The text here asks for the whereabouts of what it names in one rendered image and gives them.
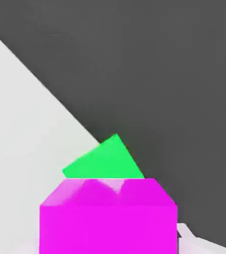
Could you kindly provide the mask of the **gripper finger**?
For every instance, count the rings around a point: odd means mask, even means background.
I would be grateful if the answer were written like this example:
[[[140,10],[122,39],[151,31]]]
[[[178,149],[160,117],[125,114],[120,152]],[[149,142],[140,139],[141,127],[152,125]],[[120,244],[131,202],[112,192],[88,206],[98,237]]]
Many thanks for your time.
[[[178,254],[226,254],[226,247],[196,237],[184,223],[177,224],[180,234]]]

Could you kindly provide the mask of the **small green cube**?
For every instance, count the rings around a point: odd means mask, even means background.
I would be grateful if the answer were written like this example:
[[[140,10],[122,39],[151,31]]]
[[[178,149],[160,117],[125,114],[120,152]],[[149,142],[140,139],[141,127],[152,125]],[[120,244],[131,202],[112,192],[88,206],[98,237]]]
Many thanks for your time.
[[[144,178],[117,134],[82,155],[62,170],[66,178],[138,179]]]

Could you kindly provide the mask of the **small magenta cube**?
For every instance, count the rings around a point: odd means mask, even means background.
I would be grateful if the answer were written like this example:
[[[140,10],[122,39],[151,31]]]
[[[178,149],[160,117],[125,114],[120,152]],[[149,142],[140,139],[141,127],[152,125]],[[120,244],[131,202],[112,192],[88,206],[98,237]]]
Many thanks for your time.
[[[39,254],[177,254],[177,206],[154,179],[65,179],[40,205]]]

